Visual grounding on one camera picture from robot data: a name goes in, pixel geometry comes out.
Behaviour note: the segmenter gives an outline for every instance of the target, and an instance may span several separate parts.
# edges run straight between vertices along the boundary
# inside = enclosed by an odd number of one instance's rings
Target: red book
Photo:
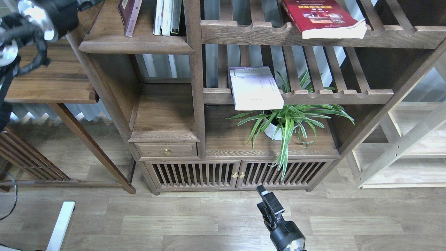
[[[142,0],[121,0],[117,6],[124,24],[124,35],[132,37]]]
[[[302,38],[364,38],[365,19],[357,21],[335,0],[283,0]]]

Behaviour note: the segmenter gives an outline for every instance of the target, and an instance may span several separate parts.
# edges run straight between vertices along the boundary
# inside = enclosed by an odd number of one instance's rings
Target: white flower pot
[[[266,127],[264,132],[265,132],[266,136],[268,136],[274,140],[282,140],[282,128],[279,128],[276,135],[274,135],[274,133],[276,132],[276,128],[277,128],[277,126],[270,123]]]

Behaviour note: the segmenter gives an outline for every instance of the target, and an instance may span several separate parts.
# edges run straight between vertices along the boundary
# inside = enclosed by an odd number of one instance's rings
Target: book
[[[117,6],[124,24],[124,35],[132,37],[142,0],[121,0]]]
[[[365,19],[355,20],[336,0],[283,0],[291,21],[308,38],[364,38]]]
[[[161,34],[163,36],[170,36],[172,29],[172,11],[173,0],[164,0],[163,4],[163,22],[161,24]]]
[[[268,66],[229,68],[237,111],[281,109],[284,100]]]
[[[182,0],[173,0],[173,11],[172,11],[172,27],[171,33],[178,34],[180,29],[180,18],[181,18],[181,5]]]
[[[164,0],[157,0],[157,7],[155,9],[155,18],[153,20],[153,34],[161,35],[161,23],[163,17],[163,4]]]

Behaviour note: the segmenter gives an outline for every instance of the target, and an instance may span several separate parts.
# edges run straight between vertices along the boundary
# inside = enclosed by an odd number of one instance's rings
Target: floorboard
[[[112,124],[82,121],[119,168],[130,154]],[[74,177],[113,180],[61,123],[13,128]],[[0,222],[0,243],[44,250],[63,201],[76,201],[63,251],[273,251],[255,191],[150,193],[138,168],[136,194],[122,188],[19,187],[13,214]],[[306,236],[309,251],[446,250],[446,188],[358,189],[342,161],[308,193],[275,190],[285,220]],[[0,214],[13,193],[0,193]]]

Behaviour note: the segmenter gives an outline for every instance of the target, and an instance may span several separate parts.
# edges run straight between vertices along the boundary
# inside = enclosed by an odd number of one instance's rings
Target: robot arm
[[[272,192],[268,192],[263,185],[257,187],[262,202],[257,204],[262,213],[269,237],[278,251],[305,251],[305,236],[292,221],[285,221],[282,205]]]
[[[4,103],[16,76],[27,74],[41,65],[48,66],[46,41],[55,42],[78,24],[78,11],[103,0],[20,0],[19,13],[1,18],[0,22],[0,131],[9,122],[11,105]],[[36,44],[37,55],[31,63],[19,67],[19,49]]]

